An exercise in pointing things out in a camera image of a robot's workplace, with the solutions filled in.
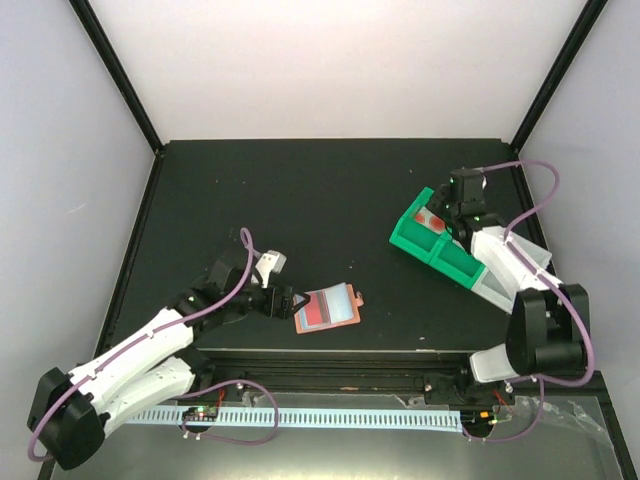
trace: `black table surface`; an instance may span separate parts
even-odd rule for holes
[[[494,139],[173,141],[113,334],[148,322],[248,227],[259,251],[283,252],[279,280],[304,290],[340,282],[362,292],[357,325],[299,335],[257,314],[201,338],[201,349],[472,351],[504,341],[508,316],[389,243],[405,210],[448,172],[505,162]],[[508,170],[486,197],[521,212]],[[516,230],[528,238],[526,227]]]

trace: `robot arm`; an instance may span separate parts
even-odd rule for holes
[[[250,310],[267,317],[291,318],[309,302],[308,295],[290,286],[269,283],[284,265],[286,258],[281,253],[261,255],[250,277],[243,277],[240,259],[234,252],[225,254],[208,276],[107,353],[67,374],[54,368],[43,375],[27,421],[34,432],[32,460],[46,459],[32,452],[37,437],[63,469],[77,467],[129,418],[159,402],[209,386],[212,366],[191,346],[194,340],[244,318]],[[250,280],[236,287],[242,278]],[[193,315],[219,304],[236,289],[215,312]],[[304,300],[294,303],[296,295]]]
[[[556,292],[567,298],[587,324],[589,302],[579,285],[564,285],[520,248],[504,222],[487,213],[486,185],[478,170],[451,172],[427,209],[445,221],[452,237],[496,276],[515,304],[504,343],[470,357],[480,383],[553,370],[584,368],[583,335]]]

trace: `green holder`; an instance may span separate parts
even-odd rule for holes
[[[430,188],[422,190],[398,220],[389,242],[471,289],[486,267],[454,243],[448,232],[436,233],[415,220],[431,195]]]

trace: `white cable tray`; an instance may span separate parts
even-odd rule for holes
[[[127,423],[135,425],[181,425],[190,407],[157,405]],[[280,408],[279,427],[351,428],[378,430],[462,431],[460,412],[445,410],[353,410],[338,408]],[[221,407],[215,421],[189,421],[187,425],[221,427],[273,426],[272,408]]]

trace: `playing card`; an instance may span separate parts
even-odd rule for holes
[[[309,303],[295,315],[296,331],[309,333],[327,328],[341,327],[360,322],[358,307],[362,296],[354,294],[353,287],[341,283],[323,290],[308,292]],[[296,303],[302,297],[296,296]]]

